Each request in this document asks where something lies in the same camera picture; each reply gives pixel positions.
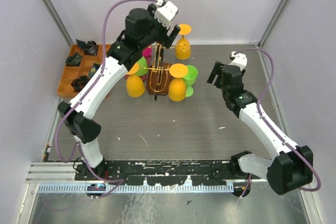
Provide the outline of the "orange wine glass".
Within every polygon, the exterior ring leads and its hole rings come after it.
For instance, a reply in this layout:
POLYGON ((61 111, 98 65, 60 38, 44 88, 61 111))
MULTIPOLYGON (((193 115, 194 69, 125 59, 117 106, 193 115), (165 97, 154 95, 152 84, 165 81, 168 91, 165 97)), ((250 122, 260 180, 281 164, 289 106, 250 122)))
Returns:
POLYGON ((188 24, 179 24, 181 35, 180 40, 175 45, 175 56, 179 60, 186 60, 191 56, 191 45, 190 42, 186 39, 186 35, 188 35, 192 28, 188 24))
POLYGON ((145 92, 145 86, 143 80, 136 75, 140 66, 135 63, 134 66, 127 72, 126 89, 127 93, 132 98, 138 98, 145 92))
POLYGON ((187 75, 188 68, 181 63, 175 63, 170 66, 169 74, 173 77, 173 80, 169 85, 169 98, 172 101, 180 102, 185 99, 186 96, 186 84, 183 78, 187 75))

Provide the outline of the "green wine glass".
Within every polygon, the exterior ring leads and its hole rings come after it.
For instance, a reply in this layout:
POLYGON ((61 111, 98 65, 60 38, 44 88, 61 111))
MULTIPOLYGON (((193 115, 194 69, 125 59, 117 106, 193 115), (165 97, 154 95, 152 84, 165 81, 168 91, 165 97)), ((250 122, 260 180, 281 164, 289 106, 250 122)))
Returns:
POLYGON ((141 59, 139 59, 137 61, 138 65, 139 65, 139 69, 138 71, 135 73, 137 76, 144 76, 148 73, 148 63, 145 57, 141 57, 141 59))
POLYGON ((187 75, 183 77, 183 81, 186 85, 186 97, 190 97, 194 93, 193 85, 196 82, 198 76, 198 70, 193 65, 187 65, 188 69, 187 75))

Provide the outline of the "pink wine glass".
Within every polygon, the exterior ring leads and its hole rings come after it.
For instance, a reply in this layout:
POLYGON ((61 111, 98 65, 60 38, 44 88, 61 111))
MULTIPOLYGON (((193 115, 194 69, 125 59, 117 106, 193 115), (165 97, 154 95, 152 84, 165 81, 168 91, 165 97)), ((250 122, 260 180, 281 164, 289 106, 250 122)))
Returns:
POLYGON ((147 64, 150 64, 152 60, 152 48, 148 47, 142 52, 142 56, 146 59, 147 64))

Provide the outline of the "gold wire wine glass rack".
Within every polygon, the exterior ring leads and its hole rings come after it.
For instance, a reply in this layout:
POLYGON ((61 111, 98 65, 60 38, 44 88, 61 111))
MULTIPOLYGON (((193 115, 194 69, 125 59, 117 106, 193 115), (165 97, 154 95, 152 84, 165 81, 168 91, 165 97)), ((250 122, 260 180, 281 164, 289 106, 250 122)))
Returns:
POLYGON ((153 95, 154 101, 160 95, 168 95, 169 85, 173 80, 169 69, 172 63, 164 62, 164 47, 158 42, 155 46, 150 46, 155 49, 153 62, 146 67, 148 70, 148 77, 146 80, 146 90, 149 94, 153 95))

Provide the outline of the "orange wine glass back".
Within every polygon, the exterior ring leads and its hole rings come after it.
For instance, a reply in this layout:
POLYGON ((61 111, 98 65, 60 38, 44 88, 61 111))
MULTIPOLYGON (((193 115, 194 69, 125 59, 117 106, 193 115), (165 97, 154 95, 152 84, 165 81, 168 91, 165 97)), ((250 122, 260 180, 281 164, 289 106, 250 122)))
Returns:
POLYGON ((126 89, 127 93, 132 98, 138 98, 145 92, 145 86, 143 80, 136 75, 140 66, 135 63, 134 66, 127 72, 126 89))

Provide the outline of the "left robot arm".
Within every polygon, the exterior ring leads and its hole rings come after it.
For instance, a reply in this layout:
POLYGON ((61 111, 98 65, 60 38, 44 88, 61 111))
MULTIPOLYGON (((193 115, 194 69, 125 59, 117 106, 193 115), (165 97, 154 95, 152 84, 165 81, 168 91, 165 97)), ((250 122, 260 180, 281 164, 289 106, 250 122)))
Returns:
POLYGON ((70 102, 61 102, 58 111, 61 125, 66 125, 86 160, 86 173, 93 180, 105 174, 98 136, 101 126, 93 117, 113 86, 140 60, 142 52, 157 42, 170 48, 180 28, 171 26, 178 14, 172 2, 151 0, 148 8, 134 8, 125 18, 124 30, 109 49, 103 48, 98 72, 70 102))

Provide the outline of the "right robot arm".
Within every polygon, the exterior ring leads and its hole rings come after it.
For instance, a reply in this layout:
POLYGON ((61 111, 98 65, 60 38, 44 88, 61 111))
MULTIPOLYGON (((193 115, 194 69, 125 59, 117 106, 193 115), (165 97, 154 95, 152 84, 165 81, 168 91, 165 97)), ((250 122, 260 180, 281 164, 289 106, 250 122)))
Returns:
POLYGON ((240 67, 217 61, 207 83, 221 89, 226 107, 254 132, 270 157, 258 157, 249 151, 233 155, 232 176, 241 179, 247 174, 256 175, 278 195, 304 189, 313 181, 312 150, 299 146, 270 119, 257 98, 244 89, 243 75, 240 67))

